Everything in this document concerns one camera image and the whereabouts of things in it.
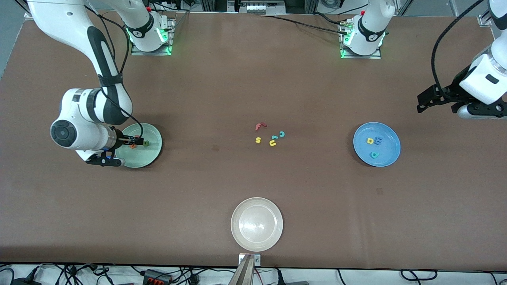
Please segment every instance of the white floor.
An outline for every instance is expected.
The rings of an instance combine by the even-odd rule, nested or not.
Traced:
[[[37,265],[11,265],[1,267],[12,268],[15,272],[15,278],[25,278],[30,271]],[[143,277],[140,276],[129,266],[107,266],[110,268],[108,275],[115,285],[132,283],[135,285],[143,284]],[[160,272],[172,272],[179,270],[177,267],[143,267],[136,266],[137,270],[153,269]],[[259,268],[263,280],[263,285],[278,282],[277,271],[272,268]],[[401,277],[398,270],[350,270],[341,269],[343,280],[346,285],[417,285],[417,282],[409,282]],[[35,281],[42,285],[54,285],[61,270],[51,265],[45,265],[40,268],[36,275]],[[285,283],[307,281],[309,285],[342,285],[338,277],[338,271],[335,269],[281,269]],[[428,278],[434,273],[416,272],[419,278]],[[231,272],[215,272],[207,270],[199,275],[200,285],[217,285],[229,283],[233,273]],[[177,278],[179,274],[175,273],[173,278]],[[405,272],[405,276],[411,277],[409,272]],[[505,273],[495,273],[497,283],[507,278]],[[97,276],[89,269],[80,271],[78,278],[84,285],[96,284]],[[0,272],[0,284],[9,285],[11,274],[9,271]],[[60,279],[60,284],[65,284],[65,278]],[[99,285],[110,285],[106,278],[102,277]],[[489,273],[470,273],[470,272],[438,272],[436,279],[432,281],[422,281],[423,285],[494,285],[493,277]],[[253,285],[261,285],[259,278],[254,276]]]

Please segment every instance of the brown table surface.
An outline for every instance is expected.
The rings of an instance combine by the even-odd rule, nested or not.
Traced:
[[[143,169],[87,165],[51,141],[64,92],[98,80],[84,55],[26,22],[0,81],[0,260],[234,266],[245,250],[231,214],[260,196],[284,218],[263,266],[505,270],[505,122],[462,120],[450,105],[416,112],[451,21],[393,18],[383,58],[351,60],[332,33],[188,15],[173,55],[132,56],[125,68],[134,115],[164,138]],[[124,38],[110,27],[120,62]],[[475,18],[458,23],[439,47],[441,82],[491,41]],[[354,153],[370,121],[400,137],[389,167]]]

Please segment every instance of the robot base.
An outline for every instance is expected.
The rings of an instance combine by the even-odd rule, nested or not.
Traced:
[[[351,22],[352,22],[352,19],[347,19],[347,21],[346,21],[346,23],[352,24]],[[347,25],[347,26],[338,25],[338,30],[347,32],[348,34],[353,33],[353,29],[352,29],[351,25]],[[373,54],[370,54],[370,55],[358,55],[358,54],[354,53],[353,51],[350,50],[349,47],[347,47],[343,44],[344,42],[348,41],[349,38],[350,38],[349,35],[343,35],[343,34],[339,35],[340,57],[341,58],[365,58],[365,59],[381,59],[382,58],[382,54],[380,53],[380,47],[377,48],[377,50]]]
[[[167,41],[160,46],[160,48],[151,51],[151,52],[145,52],[140,49],[138,49],[134,44],[132,45],[132,52],[131,55],[171,55],[172,53],[172,42],[174,40],[174,28],[176,26],[176,21],[173,18],[167,18],[167,26],[163,26],[163,29],[168,29],[168,31],[160,31],[160,39]]]
[[[131,168],[145,167],[151,164],[160,154],[162,150],[162,135],[156,127],[141,123],[143,128],[143,135],[145,145],[144,146],[131,146],[123,145],[116,149],[116,157],[123,158],[125,160],[125,166]],[[123,130],[124,135],[139,135],[141,128],[138,124],[133,124],[126,127]]]

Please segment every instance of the robotic arm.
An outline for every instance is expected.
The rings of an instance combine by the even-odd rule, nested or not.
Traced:
[[[149,13],[138,0],[104,2],[122,17],[140,50],[153,51],[164,43],[159,27],[167,22],[165,16]],[[123,165],[123,159],[114,157],[115,149],[124,144],[142,145],[143,139],[125,136],[108,126],[120,125],[129,118],[132,101],[103,33],[87,15],[84,0],[28,0],[28,5],[37,26],[55,40],[85,54],[100,81],[100,88],[74,88],[64,94],[60,115],[51,125],[51,137],[61,147],[76,150],[88,164]]]
[[[453,82],[440,90],[433,85],[417,96],[417,112],[453,102],[453,113],[464,119],[507,119],[507,1],[488,0],[488,8],[501,35],[477,55]]]
[[[364,14],[351,19],[352,30],[343,44],[358,55],[373,54],[382,44],[395,11],[394,0],[369,0]]]

